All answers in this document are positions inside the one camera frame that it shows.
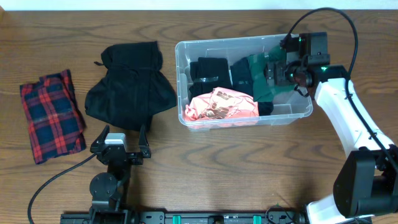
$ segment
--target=white wall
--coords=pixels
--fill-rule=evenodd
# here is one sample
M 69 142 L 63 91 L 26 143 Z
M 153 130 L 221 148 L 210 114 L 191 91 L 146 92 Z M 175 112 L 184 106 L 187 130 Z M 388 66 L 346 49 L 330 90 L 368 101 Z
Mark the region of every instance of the white wall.
M 15 10 L 398 9 L 398 0 L 0 0 Z

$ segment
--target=plastic bin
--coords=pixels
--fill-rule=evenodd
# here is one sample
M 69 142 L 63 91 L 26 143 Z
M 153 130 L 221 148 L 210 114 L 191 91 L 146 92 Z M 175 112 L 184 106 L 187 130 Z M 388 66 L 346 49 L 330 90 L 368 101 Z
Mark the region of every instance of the plastic bin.
M 304 98 L 296 91 L 282 93 L 274 98 L 274 111 L 270 116 L 255 118 L 214 119 L 209 121 L 185 121 L 182 113 L 185 105 L 189 105 L 189 88 L 193 85 L 190 77 L 190 62 L 196 62 L 199 57 L 226 58 L 228 65 L 243 57 L 261 52 L 268 52 L 285 37 L 267 35 L 258 37 L 242 37 L 216 40 L 182 41 L 175 46 L 175 63 L 177 68 L 178 119 L 192 130 L 226 128 L 250 125 L 284 125 L 298 118 L 310 116 L 313 110 L 310 97 Z

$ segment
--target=green cloth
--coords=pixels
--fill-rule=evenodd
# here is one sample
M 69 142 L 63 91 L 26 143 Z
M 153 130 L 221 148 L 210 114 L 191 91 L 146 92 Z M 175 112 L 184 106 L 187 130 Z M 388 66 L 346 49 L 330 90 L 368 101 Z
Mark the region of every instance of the green cloth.
M 261 53 L 248 56 L 251 78 L 253 80 L 253 98 L 256 102 L 272 102 L 274 96 L 282 92 L 292 91 L 295 85 L 272 86 L 267 84 L 264 69 L 268 62 L 286 60 L 286 52 L 279 46 L 272 48 L 268 54 Z

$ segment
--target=wood grain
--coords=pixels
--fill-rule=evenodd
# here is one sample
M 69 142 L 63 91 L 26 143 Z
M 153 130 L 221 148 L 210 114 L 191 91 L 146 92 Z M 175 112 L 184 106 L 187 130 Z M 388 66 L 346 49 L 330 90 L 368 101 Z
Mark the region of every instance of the wood grain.
M 84 152 L 35 165 L 19 85 L 42 75 L 72 71 L 81 110 L 87 91 L 106 70 L 93 64 L 109 45 L 158 40 L 162 72 L 176 88 L 174 47 L 181 40 L 286 33 L 305 11 L 90 11 L 8 12 L 0 24 L 0 222 L 28 223 L 27 205 L 51 176 L 90 155 Z M 359 34 L 353 81 L 379 127 L 398 142 L 398 13 L 347 11 Z M 295 32 L 327 31 L 332 63 L 348 66 L 353 37 L 347 22 L 318 13 Z M 89 116 L 90 145 L 105 124 Z M 124 132 L 129 145 L 137 133 Z M 309 118 L 288 126 L 190 132 L 177 109 L 154 116 L 148 141 L 152 159 L 133 169 L 129 202 L 170 211 L 266 210 L 279 203 L 300 208 L 331 193 L 345 161 L 340 140 L 315 105 Z M 106 167 L 93 159 L 59 178 L 37 197 L 36 223 L 59 223 L 60 214 L 87 211 L 91 179 Z M 374 218 L 397 223 L 398 217 Z

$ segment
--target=red plaid fabric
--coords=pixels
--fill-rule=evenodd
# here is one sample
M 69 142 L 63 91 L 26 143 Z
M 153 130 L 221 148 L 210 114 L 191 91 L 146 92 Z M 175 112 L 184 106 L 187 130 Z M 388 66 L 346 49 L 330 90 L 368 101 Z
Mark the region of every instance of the red plaid fabric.
M 69 70 L 20 86 L 36 164 L 86 148 Z

